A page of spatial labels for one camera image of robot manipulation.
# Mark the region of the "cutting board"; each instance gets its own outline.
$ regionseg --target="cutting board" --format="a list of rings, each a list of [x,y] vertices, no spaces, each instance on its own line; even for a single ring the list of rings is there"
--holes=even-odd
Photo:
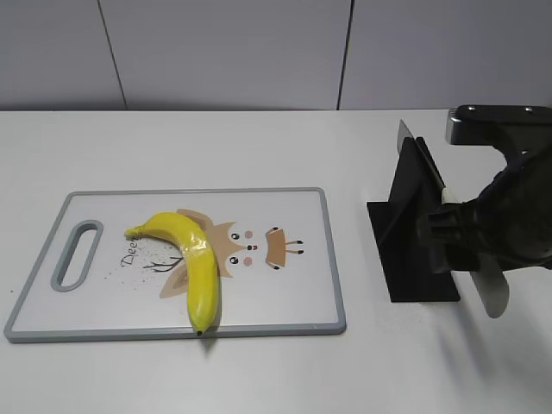
[[[215,250],[221,311],[205,336],[345,330],[323,190],[93,191],[67,196],[6,337],[11,342],[195,337],[180,252],[163,241],[123,236],[162,211],[195,220]]]

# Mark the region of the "table surface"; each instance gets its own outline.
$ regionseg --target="table surface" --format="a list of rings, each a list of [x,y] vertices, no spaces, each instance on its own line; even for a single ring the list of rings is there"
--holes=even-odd
[[[2,337],[0,412],[552,412],[549,272],[508,273],[499,319],[467,273],[460,303],[389,301],[366,201],[388,196],[401,118],[461,200],[505,164],[448,145],[443,110],[0,113],[0,322],[70,191],[279,186],[326,191],[348,320],[340,336]]]

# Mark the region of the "cartoon deer illustration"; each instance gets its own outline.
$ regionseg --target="cartoon deer illustration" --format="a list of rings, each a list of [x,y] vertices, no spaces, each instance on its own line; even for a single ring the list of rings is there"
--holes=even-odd
[[[177,210],[177,213],[182,214],[196,222],[199,227],[207,235],[210,245],[213,247],[216,256],[216,263],[218,265],[218,272],[221,277],[232,278],[232,274],[228,265],[238,265],[239,259],[235,256],[242,250],[247,250],[253,253],[259,249],[256,244],[241,245],[237,241],[242,238],[242,235],[234,232],[230,233],[232,226],[235,222],[227,222],[215,225],[213,221],[205,214],[199,213],[193,210]],[[303,250],[288,250],[287,246],[292,244],[303,244],[302,241],[285,241],[284,230],[274,227],[267,233],[267,258],[266,263],[273,269],[280,269],[285,266],[285,254],[302,254]],[[243,233],[245,239],[251,239],[253,232],[247,230]],[[172,271],[171,275],[167,279],[163,289],[161,290],[161,298],[170,298],[179,294],[182,294],[188,289],[188,274],[185,265],[176,267],[182,260],[180,258],[172,258],[177,261],[172,265],[159,265],[169,267],[168,270]],[[253,259],[250,256],[245,257],[242,260],[242,264],[246,267],[253,264]]]

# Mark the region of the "yellow banana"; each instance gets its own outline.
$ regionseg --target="yellow banana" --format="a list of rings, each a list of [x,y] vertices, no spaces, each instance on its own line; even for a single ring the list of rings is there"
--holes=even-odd
[[[196,333],[202,335],[213,324],[219,302],[216,258],[205,233],[186,216],[159,213],[124,235],[129,239],[154,237],[180,249],[188,268],[188,315]]]

